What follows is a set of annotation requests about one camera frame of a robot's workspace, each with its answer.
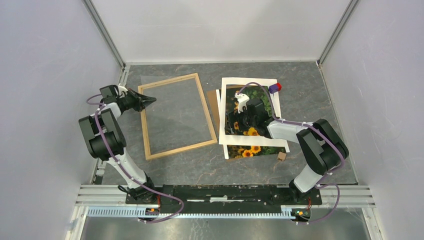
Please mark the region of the wooden picture frame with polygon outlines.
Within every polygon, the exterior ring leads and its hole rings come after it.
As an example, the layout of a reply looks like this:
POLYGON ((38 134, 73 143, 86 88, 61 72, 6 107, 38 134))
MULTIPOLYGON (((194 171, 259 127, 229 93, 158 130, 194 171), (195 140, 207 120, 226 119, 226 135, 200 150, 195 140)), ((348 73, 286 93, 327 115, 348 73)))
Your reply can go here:
POLYGON ((206 146, 218 143, 218 139, 217 139, 217 136, 215 134, 214 125, 212 123, 212 118, 211 118, 210 113, 209 113, 209 108, 208 108, 208 105, 206 103, 206 97, 205 97, 205 94, 203 92, 203 88, 202 88, 198 73, 191 73, 191 74, 188 74, 188 75, 173 77, 173 78, 160 80, 160 81, 147 83, 147 84, 142 84, 142 85, 138 86, 138 92, 140 94, 143 94, 144 90, 147 90, 147 89, 167 86, 167 85, 170 85, 170 84, 176 84, 176 83, 180 83, 180 82, 183 82, 183 81, 189 81, 189 80, 194 80, 194 82, 195 82, 197 92, 198 92, 198 95, 199 95, 199 101, 202 105, 202 112, 203 112, 203 115, 205 117, 205 122, 206 122, 207 129, 208 129, 208 132, 209 132, 211 139, 206 140, 206 141, 202 141, 202 142, 199 142, 199 143, 194 143, 194 144, 190 144, 190 145, 187 145, 187 146, 169 149, 169 150, 166 150, 166 151, 163 151, 163 152, 153 154, 151 152, 151 145, 150 145, 150 140, 149 140, 147 115, 146 115, 145 111, 142 111, 141 112, 141 126, 142 126, 142 137, 143 137, 143 144, 144 144, 144 151, 145 151, 145 159, 146 160, 151 161, 153 159, 167 157, 167 156, 171 156, 171 155, 174 155, 174 154, 179 154, 179 153, 182 153, 182 152, 186 152, 186 151, 190 151, 190 150, 194 150, 194 149, 198 149, 198 148, 202 148, 202 147, 206 147, 206 146))

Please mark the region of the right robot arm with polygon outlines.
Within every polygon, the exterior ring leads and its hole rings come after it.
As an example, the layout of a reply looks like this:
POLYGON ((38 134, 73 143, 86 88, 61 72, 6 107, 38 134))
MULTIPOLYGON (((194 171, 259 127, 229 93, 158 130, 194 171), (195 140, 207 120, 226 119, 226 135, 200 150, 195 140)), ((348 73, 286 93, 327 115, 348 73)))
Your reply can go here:
POLYGON ((299 144, 306 166, 288 185, 287 199, 302 204, 324 176, 344 165, 349 149, 325 119, 315 122, 289 121, 269 114, 260 98, 243 100, 225 114, 225 130, 256 130, 261 137, 299 144))

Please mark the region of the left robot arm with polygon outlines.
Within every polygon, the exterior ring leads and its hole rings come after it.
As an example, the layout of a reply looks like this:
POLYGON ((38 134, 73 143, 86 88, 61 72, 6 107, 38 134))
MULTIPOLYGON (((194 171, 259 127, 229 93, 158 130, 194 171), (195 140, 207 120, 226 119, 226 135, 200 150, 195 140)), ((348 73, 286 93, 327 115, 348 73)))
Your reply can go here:
POLYGON ((117 85, 107 85, 99 91, 101 100, 96 103, 95 112, 78 121, 88 152, 122 176, 127 186, 117 188, 126 193, 127 200, 151 204, 158 198, 157 190, 151 178, 128 154, 127 142, 117 119, 128 110, 141 113, 157 99, 117 85))

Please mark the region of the sunflower photo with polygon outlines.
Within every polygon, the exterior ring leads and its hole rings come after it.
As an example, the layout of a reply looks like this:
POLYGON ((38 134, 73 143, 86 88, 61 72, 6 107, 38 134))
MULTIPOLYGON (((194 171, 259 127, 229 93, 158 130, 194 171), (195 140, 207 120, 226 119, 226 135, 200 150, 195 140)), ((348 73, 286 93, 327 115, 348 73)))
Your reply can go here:
MULTIPOLYGON (((241 87, 236 85, 230 85, 227 88, 225 110, 226 113, 233 112, 237 108, 237 99, 235 93, 238 93, 241 87)), ((268 111, 269 116, 272 114, 271 104, 265 93, 259 86, 249 86, 242 92, 249 96, 250 100, 254 98, 262 99, 265 105, 265 109, 268 111)), ((248 131, 235 130, 235 135, 249 135, 249 136, 260 136, 254 128, 250 128, 248 131)), ((275 146, 258 146, 258 145, 228 145, 228 155, 230 159, 248 158, 254 156, 274 155, 279 152, 287 153, 284 147, 275 146)))

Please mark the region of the brown backing board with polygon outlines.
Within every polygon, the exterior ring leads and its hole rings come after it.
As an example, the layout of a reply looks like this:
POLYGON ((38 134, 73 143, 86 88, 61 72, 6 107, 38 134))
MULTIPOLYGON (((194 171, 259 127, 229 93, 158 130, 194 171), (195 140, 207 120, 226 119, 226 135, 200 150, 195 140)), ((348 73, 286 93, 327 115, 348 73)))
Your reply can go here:
POLYGON ((218 99, 216 90, 210 90, 206 93, 207 100, 209 103, 209 110, 212 115, 212 120, 214 124, 214 129, 217 133, 219 133, 220 126, 220 117, 219 117, 219 109, 218 109, 218 99))

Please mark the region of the white paper sheet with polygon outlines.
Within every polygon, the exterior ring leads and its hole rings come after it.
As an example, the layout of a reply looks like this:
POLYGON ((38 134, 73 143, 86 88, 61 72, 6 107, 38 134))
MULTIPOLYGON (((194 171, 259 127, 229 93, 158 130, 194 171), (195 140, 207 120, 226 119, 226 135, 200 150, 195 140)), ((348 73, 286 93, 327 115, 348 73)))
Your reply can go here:
MULTIPOLYGON (((220 90, 216 89, 215 93, 216 93, 216 100, 217 100, 218 116, 221 117, 221 114, 220 114, 220 110, 221 110, 221 93, 220 93, 220 90)), ((228 152, 228 146, 223 144, 222 147, 223 147, 224 158, 225 158, 226 161, 228 161, 230 159, 229 158, 229 152, 228 152)))

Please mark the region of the purple and red block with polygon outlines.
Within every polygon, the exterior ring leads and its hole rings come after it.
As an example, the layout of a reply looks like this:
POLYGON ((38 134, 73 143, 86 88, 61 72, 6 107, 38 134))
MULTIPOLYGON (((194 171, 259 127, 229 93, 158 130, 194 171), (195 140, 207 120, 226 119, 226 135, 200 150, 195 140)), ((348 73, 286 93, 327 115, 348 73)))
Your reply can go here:
POLYGON ((268 87, 268 92, 270 94, 275 94, 275 93, 279 92, 281 89, 282 89, 282 85, 277 82, 277 83, 272 84, 268 87))

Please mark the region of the small brown cube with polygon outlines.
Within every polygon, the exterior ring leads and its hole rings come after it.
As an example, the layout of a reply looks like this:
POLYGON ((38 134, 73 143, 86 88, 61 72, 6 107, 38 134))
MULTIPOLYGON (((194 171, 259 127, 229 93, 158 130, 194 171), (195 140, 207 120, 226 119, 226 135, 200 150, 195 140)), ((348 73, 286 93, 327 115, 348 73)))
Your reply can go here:
POLYGON ((278 161, 281 161, 281 162, 284 162, 285 161, 285 159, 286 159, 286 156, 287 156, 287 154, 285 153, 285 152, 279 152, 278 153, 278 155, 277 155, 277 160, 278 161))

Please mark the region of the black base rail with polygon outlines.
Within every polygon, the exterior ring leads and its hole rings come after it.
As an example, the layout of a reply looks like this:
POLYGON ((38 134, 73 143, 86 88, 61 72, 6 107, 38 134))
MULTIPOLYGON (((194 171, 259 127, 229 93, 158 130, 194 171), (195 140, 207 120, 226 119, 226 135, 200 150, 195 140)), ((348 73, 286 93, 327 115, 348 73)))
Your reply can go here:
POLYGON ((298 193, 289 185, 162 185, 151 193, 142 187, 126 194, 126 204, 158 204, 161 214, 277 214, 282 206, 321 205, 321 193, 312 188, 298 193))

